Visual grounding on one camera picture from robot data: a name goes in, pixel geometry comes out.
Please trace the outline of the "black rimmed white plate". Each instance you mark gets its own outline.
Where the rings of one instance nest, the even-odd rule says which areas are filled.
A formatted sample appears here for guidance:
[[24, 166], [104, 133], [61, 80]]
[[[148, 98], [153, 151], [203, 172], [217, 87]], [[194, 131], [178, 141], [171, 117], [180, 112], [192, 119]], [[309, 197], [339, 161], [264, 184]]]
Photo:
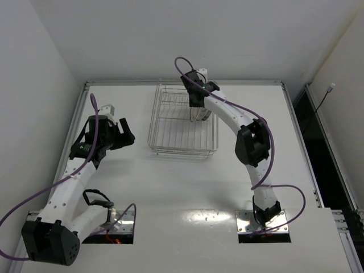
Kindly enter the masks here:
[[197, 121], [204, 121], [204, 120], [206, 120], [205, 116], [206, 116], [207, 112], [208, 112], [207, 109], [205, 109], [204, 107], [200, 107], [198, 109], [198, 113], [197, 113], [196, 120]]

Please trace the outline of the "orange sunburst white plate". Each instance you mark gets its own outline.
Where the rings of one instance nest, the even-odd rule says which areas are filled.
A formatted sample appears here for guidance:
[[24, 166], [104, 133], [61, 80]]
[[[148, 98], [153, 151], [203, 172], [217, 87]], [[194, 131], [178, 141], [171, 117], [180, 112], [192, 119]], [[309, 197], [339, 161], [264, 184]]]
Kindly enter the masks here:
[[189, 120], [191, 122], [199, 121], [201, 119], [200, 112], [201, 112], [200, 107], [190, 107]]

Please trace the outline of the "green rimmed white plate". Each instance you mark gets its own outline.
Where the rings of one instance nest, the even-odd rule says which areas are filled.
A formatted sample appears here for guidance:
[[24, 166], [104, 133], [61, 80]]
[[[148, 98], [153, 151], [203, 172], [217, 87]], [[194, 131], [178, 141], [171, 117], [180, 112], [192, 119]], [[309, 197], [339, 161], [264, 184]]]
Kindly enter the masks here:
[[203, 120], [203, 121], [206, 121], [206, 120], [210, 117], [211, 113], [212, 113], [212, 112], [211, 112], [210, 110], [206, 109], [206, 111], [205, 111], [205, 115], [204, 115], [204, 117], [202, 118], [202, 120]]

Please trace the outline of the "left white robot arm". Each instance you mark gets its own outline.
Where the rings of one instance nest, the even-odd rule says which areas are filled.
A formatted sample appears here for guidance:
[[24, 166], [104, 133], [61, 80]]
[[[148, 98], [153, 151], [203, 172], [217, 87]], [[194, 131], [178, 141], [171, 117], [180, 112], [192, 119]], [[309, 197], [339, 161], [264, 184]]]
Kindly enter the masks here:
[[109, 114], [91, 115], [71, 147], [64, 182], [57, 185], [46, 206], [34, 220], [25, 221], [22, 238], [29, 260], [70, 266], [81, 243], [90, 236], [111, 230], [117, 223], [112, 201], [88, 201], [88, 208], [74, 216], [86, 185], [107, 151], [134, 144], [127, 120], [114, 122]]

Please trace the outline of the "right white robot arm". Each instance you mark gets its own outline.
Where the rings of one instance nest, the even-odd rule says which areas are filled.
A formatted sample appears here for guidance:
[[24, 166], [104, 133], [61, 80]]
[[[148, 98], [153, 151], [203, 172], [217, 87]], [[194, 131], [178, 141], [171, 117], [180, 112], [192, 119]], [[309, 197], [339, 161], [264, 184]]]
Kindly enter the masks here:
[[249, 117], [226, 99], [218, 85], [211, 81], [204, 83], [196, 70], [182, 75], [181, 80], [188, 92], [190, 106], [211, 111], [235, 134], [235, 155], [247, 168], [251, 180], [255, 220], [265, 227], [281, 211], [269, 178], [274, 149], [265, 120]]

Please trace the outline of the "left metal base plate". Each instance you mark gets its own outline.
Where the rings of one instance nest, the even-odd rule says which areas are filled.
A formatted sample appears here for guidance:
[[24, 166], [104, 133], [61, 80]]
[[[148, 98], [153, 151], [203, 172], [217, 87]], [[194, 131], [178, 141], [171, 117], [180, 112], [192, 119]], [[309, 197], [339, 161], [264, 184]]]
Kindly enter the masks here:
[[110, 221], [93, 229], [90, 236], [106, 234], [107, 230], [111, 235], [133, 235], [135, 220], [136, 212], [134, 207], [126, 212], [116, 210], [111, 213]]

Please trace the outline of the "metal base plate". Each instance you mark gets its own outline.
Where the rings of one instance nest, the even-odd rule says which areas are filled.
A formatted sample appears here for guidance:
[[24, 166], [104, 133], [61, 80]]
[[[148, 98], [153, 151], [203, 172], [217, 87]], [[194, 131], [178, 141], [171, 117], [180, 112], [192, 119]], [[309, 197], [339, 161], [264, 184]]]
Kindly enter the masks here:
[[289, 234], [287, 217], [284, 210], [277, 216], [266, 222], [265, 227], [258, 224], [252, 210], [240, 210], [235, 212], [238, 234], [248, 235], [263, 230], [266, 234]]
[[93, 229], [90, 236], [106, 234], [107, 230], [111, 235], [133, 235], [135, 220], [136, 212], [134, 207], [126, 212], [116, 210], [111, 213], [110, 221]]

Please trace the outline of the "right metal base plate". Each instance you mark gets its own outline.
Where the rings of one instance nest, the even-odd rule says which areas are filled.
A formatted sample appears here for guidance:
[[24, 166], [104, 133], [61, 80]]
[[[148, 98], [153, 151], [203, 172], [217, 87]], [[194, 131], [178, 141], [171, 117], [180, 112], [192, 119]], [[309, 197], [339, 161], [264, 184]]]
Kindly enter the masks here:
[[238, 234], [248, 235], [263, 230], [266, 234], [289, 234], [287, 217], [284, 210], [277, 216], [266, 222], [265, 227], [258, 224], [252, 210], [240, 210], [235, 212]]

